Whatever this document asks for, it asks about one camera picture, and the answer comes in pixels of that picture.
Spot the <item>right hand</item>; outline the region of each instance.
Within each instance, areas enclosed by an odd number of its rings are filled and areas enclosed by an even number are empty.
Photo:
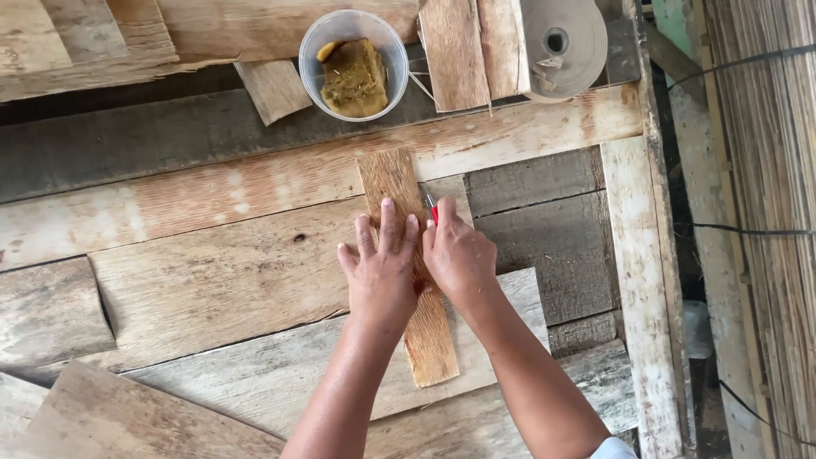
[[[499,285],[496,244],[456,215],[455,199],[442,198],[437,206],[439,225],[428,221],[422,235],[425,265],[455,305],[467,304],[469,296]]]

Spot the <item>white sleeve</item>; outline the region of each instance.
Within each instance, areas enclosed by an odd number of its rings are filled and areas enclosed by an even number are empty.
[[[617,437],[604,440],[589,459],[637,459],[635,452]]]

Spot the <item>left hand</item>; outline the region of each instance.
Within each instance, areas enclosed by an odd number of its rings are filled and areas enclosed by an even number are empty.
[[[419,234],[419,221],[408,216],[399,250],[395,250],[397,227],[394,202],[382,202],[379,248],[374,247],[370,218],[361,215],[354,221],[360,260],[345,244],[337,247],[337,258],[348,279],[349,322],[366,332],[401,336],[416,310],[425,282],[413,280],[412,259]]]

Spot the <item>wood splinter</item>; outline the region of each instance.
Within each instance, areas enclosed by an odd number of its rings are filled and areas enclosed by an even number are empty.
[[[409,214],[419,218],[420,230],[423,229],[421,226],[429,215],[419,197],[414,165],[408,149],[394,149],[358,158],[357,168],[366,192],[371,222],[378,231],[381,217],[379,206],[383,198],[394,201],[397,234],[404,233]],[[422,260],[422,238],[417,239],[414,277],[433,282]],[[428,387],[459,375],[454,343],[438,288],[419,297],[419,304],[408,322],[404,340],[414,372],[414,382],[418,387]]]

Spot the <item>forearm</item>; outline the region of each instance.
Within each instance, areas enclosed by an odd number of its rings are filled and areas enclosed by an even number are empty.
[[[508,410],[535,459],[584,459],[610,436],[496,283],[457,299],[485,347]]]
[[[374,399],[400,336],[351,317],[281,459],[362,458]]]

